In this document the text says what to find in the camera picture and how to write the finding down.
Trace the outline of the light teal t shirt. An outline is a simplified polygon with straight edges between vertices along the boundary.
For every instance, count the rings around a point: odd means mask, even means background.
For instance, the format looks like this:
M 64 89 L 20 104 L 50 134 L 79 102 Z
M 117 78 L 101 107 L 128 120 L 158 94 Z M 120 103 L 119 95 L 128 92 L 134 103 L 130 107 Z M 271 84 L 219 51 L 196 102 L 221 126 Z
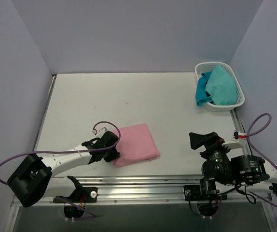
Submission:
M 215 105 L 233 105 L 237 101 L 237 88 L 234 78 L 220 65 L 211 72 L 206 84 L 206 92 Z

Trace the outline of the white plastic basket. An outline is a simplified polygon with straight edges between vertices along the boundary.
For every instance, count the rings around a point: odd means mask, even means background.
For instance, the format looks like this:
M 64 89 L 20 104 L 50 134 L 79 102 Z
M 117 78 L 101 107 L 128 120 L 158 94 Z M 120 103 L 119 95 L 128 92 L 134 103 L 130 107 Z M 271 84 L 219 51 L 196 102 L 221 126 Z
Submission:
M 202 62 L 194 69 L 197 85 L 195 103 L 212 112 L 240 107 L 245 96 L 233 69 L 223 62 Z

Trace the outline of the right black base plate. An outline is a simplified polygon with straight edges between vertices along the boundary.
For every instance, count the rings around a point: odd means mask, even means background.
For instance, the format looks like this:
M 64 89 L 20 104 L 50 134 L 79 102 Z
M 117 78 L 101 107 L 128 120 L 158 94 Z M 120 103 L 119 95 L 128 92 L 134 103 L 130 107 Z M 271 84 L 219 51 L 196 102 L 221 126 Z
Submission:
M 220 196 L 216 187 L 203 187 L 200 185 L 183 186 L 184 198 L 186 201 L 214 201 L 227 200 L 227 195 Z

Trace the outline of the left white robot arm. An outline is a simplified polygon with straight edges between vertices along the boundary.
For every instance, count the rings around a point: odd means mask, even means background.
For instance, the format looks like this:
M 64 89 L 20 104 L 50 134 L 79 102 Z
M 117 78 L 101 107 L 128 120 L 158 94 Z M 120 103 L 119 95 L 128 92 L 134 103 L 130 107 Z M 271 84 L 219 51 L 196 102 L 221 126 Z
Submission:
M 108 130 L 60 154 L 28 154 L 7 184 L 24 207 L 33 206 L 45 197 L 59 197 L 75 203 L 85 196 L 90 202 L 95 202 L 96 194 L 83 187 L 74 176 L 58 178 L 57 175 L 101 160 L 116 160 L 120 156 L 116 149 L 119 141 L 120 137 Z

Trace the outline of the pink t shirt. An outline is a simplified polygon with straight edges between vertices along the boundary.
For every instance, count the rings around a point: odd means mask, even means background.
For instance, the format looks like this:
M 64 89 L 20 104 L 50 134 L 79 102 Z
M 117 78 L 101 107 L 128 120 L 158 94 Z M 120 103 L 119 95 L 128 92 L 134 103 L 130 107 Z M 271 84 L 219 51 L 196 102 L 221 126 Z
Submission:
M 116 167 L 124 167 L 160 156 L 146 123 L 120 128 L 121 139 L 116 146 L 120 157 L 113 161 Z

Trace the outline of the aluminium rail frame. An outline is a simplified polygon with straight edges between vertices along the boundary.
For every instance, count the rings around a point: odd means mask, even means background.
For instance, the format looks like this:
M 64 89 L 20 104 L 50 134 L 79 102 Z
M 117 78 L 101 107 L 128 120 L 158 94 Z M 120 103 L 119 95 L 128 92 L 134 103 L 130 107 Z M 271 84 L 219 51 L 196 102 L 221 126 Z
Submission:
M 118 127 L 146 123 L 159 159 L 116 168 L 105 162 L 68 171 L 98 188 L 88 204 L 91 220 L 65 221 L 62 204 L 44 198 L 24 208 L 11 205 L 7 232 L 270 232 L 270 208 L 251 205 L 239 194 L 221 203 L 213 219 L 191 212 L 183 186 L 200 178 L 202 160 L 190 149 L 190 132 L 218 132 L 231 138 L 239 122 L 229 112 L 212 113 L 195 105 L 192 72 L 58 74 L 36 147 L 67 150 L 92 138 L 93 125 L 107 120 Z

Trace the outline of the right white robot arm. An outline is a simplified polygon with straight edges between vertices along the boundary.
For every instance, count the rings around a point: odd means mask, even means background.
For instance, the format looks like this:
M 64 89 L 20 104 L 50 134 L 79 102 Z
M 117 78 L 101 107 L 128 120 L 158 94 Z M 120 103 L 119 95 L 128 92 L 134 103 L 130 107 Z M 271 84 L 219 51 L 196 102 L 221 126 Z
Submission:
M 229 158 L 227 154 L 233 149 L 242 148 L 246 144 L 246 134 L 235 131 L 231 141 L 226 142 L 217 133 L 197 134 L 191 132 L 190 147 L 197 150 L 204 147 L 200 156 L 205 160 L 201 167 L 203 178 L 195 189 L 190 190 L 192 200 L 210 199 L 227 195 L 229 190 L 220 192 L 216 185 L 232 186 L 232 190 L 240 187 L 257 185 L 266 192 L 277 196 L 277 165 L 254 155 L 241 155 Z

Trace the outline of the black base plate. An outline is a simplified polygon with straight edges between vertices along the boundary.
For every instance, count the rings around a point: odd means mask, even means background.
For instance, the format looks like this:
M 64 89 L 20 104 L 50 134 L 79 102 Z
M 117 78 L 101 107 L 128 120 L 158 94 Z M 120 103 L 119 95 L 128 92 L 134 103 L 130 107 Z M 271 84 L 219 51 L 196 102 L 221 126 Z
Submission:
M 214 201 L 227 200 L 227 195 L 220 196 L 216 187 L 203 187 L 200 185 L 183 186 L 184 198 L 186 201 Z
M 97 187 L 73 187 L 73 188 L 57 188 L 53 193 L 54 203 L 63 203 L 58 197 L 65 198 L 71 203 L 96 203 Z

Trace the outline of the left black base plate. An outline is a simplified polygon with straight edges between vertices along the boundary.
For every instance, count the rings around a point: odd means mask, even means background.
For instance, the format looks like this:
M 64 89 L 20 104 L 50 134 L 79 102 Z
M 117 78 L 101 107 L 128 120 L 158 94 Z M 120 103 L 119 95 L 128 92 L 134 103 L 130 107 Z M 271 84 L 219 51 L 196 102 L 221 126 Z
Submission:
M 57 188 L 53 193 L 54 203 L 63 203 L 58 197 L 65 198 L 71 203 L 96 203 L 97 187 L 73 187 L 73 188 Z

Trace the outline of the dark teal t shirt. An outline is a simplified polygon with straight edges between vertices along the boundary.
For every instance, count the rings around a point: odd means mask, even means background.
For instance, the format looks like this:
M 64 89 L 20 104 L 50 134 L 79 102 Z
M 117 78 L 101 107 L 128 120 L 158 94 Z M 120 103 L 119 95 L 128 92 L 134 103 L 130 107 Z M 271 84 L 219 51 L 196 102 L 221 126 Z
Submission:
M 197 106 L 203 106 L 205 103 L 213 103 L 211 96 L 206 92 L 206 84 L 210 78 L 211 72 L 202 73 L 197 81 L 195 101 Z

